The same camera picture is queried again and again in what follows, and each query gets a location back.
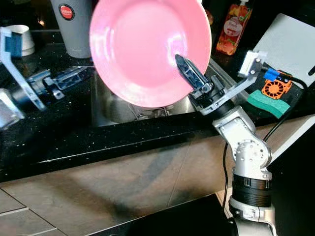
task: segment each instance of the bottle label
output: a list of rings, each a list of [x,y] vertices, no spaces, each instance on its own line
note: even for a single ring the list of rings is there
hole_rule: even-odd
[[[72,7],[69,5],[66,5],[66,4],[60,5],[59,12],[61,16],[67,21],[71,21],[74,18],[74,11]]]
[[[235,37],[238,36],[242,32],[243,26],[240,24],[238,17],[232,17],[224,24],[224,33],[226,35]]]

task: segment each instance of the white cutting board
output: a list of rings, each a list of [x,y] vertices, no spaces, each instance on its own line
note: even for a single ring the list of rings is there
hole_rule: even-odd
[[[280,13],[254,51],[268,53],[266,63],[303,80],[307,86],[315,81],[308,72],[315,66],[315,28]]]

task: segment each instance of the red logo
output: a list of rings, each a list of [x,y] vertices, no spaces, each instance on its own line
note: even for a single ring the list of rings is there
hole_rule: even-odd
[[[60,13],[66,20],[72,20],[74,16],[74,12],[70,6],[61,5]]]

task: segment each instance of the green sponge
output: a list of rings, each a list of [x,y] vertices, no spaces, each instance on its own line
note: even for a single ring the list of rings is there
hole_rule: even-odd
[[[286,102],[267,97],[259,90],[256,90],[249,96],[248,102],[255,107],[270,112],[278,119],[290,108]]]

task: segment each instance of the gray cup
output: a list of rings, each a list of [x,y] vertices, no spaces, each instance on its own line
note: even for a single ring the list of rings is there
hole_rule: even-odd
[[[74,58],[91,57],[89,30],[91,0],[51,0],[67,52]]]

